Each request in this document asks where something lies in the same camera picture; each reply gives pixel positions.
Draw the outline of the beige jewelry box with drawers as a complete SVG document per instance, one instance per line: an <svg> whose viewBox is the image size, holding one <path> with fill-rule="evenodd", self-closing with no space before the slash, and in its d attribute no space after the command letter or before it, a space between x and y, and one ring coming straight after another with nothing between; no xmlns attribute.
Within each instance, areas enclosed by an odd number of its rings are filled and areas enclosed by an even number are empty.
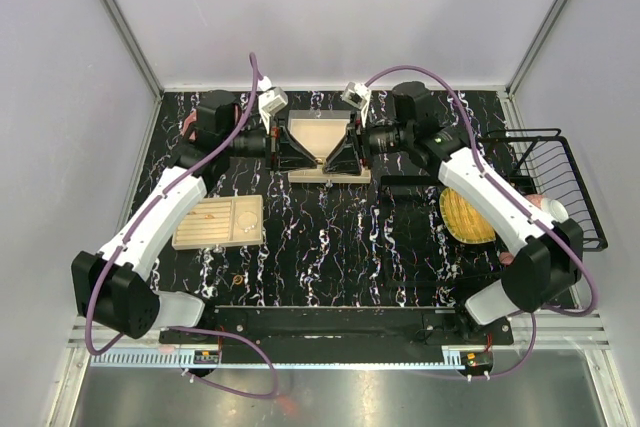
<svg viewBox="0 0 640 427"><path fill-rule="evenodd" d="M322 170L326 158L339 145L346 133L351 111L304 111L289 112L289 133L312 155L318 165L314 169L295 170L288 173L291 184L369 184L371 170L365 168L360 175L325 174Z"/></svg>

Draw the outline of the beige jewelry tray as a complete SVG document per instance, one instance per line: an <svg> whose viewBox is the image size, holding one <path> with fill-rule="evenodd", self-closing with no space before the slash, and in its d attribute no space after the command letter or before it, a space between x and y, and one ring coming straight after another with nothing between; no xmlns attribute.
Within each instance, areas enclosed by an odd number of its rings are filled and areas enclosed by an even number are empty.
<svg viewBox="0 0 640 427"><path fill-rule="evenodd" d="M264 242L261 195L205 198L180 222L175 250L248 247Z"/></svg>

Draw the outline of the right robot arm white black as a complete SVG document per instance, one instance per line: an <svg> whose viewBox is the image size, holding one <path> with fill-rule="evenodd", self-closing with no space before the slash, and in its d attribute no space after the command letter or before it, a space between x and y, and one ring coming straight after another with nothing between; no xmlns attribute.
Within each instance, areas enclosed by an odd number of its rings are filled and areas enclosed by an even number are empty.
<svg viewBox="0 0 640 427"><path fill-rule="evenodd" d="M556 219L520 194L480 156L471 133L441 125L423 83L403 82L393 88L396 117L385 125L367 122L371 96L364 83L351 82L343 91L342 101L355 112L342 141L327 157L324 172L356 175L377 155L403 152L467 201L513 257L501 278L471 295L464 303L466 311L454 318L460 340L480 341L490 323L515 312L534 313L581 279L579 224Z"/></svg>

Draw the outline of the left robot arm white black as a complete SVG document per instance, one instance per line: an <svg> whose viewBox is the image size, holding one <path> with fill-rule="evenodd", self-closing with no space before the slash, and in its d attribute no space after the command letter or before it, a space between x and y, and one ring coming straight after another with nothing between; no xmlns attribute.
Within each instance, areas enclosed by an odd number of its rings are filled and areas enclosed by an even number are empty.
<svg viewBox="0 0 640 427"><path fill-rule="evenodd" d="M132 339L169 327L180 327L196 343L214 335L216 319L204 311L202 299L154 290L148 279L180 222L217 184L231 159L262 158L280 171L315 166L315 158L278 116L287 104L278 87L252 95L245 106L228 91L205 96L149 197L97 252L81 251L72 261L87 343L94 323Z"/></svg>

